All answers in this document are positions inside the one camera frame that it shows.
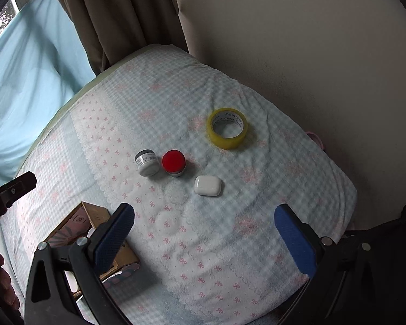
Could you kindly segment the open cardboard box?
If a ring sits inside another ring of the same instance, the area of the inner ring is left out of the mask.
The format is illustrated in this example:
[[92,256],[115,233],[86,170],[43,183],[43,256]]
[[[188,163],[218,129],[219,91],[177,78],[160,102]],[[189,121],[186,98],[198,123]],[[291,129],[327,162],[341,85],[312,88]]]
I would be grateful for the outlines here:
[[124,210],[110,213],[101,206],[79,203],[45,239],[52,248],[71,246],[87,239],[89,256],[105,288],[140,268],[140,261],[127,242],[136,218],[134,208],[128,203],[119,207]]

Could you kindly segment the light blue hanging cloth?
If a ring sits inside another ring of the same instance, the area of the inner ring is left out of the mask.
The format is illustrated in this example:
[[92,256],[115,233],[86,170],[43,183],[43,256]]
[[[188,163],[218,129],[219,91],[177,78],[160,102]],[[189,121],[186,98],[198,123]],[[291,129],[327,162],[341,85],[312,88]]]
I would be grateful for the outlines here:
[[57,111],[95,77],[58,0],[31,0],[0,36],[0,186]]

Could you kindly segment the white earbuds case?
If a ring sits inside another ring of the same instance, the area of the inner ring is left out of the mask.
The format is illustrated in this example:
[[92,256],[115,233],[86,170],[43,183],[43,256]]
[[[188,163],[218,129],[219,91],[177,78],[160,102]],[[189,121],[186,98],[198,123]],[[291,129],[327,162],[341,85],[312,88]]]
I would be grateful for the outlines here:
[[194,192],[200,196],[217,197],[222,190],[222,180],[216,176],[199,175],[194,182]]

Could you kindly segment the black lid white jar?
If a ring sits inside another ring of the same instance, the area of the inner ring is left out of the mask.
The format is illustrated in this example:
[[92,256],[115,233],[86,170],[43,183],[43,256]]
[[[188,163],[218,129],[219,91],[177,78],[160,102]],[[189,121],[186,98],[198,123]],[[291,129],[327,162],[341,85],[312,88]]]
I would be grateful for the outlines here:
[[161,167],[155,152],[149,149],[136,153],[134,162],[139,175],[143,177],[155,175]]

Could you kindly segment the checkered floral bed sheet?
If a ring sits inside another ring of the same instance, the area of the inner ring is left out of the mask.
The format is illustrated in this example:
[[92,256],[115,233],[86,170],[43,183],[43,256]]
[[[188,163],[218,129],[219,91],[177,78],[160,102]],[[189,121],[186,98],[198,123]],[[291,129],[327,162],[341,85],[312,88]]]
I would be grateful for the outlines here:
[[[207,119],[232,108],[248,122],[237,149],[215,146]],[[139,175],[153,150],[160,169]],[[186,159],[179,177],[161,165]],[[305,282],[273,223],[288,204],[320,236],[338,241],[356,207],[348,176],[271,102],[172,46],[154,46],[98,76],[30,149],[21,171],[36,188],[0,219],[0,252],[24,296],[39,242],[79,203],[136,214],[128,244],[141,261],[111,296],[135,324],[275,324]],[[194,192],[199,175],[222,180],[217,197]]]

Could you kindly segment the yellow tape roll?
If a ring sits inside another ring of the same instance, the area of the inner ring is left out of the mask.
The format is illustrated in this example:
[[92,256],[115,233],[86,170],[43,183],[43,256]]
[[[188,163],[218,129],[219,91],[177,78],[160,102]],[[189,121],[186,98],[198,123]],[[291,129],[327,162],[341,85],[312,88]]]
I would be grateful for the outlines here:
[[245,139],[247,131],[247,119],[236,109],[217,109],[207,119],[209,140],[224,150],[237,149]]

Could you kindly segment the red lid small jar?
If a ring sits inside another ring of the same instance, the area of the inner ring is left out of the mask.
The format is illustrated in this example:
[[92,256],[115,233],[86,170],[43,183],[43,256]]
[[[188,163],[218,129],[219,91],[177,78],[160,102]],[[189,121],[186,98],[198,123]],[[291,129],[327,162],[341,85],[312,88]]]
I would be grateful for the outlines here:
[[168,150],[161,158],[163,169],[173,177],[179,177],[186,168],[186,159],[179,150]]

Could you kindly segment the brown curtain right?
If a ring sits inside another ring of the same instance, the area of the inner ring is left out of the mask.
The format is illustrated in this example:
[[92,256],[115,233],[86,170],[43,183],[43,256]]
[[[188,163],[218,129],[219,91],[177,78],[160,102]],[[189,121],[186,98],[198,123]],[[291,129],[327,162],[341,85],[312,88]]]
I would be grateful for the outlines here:
[[151,45],[187,50],[176,0],[59,0],[100,74]]

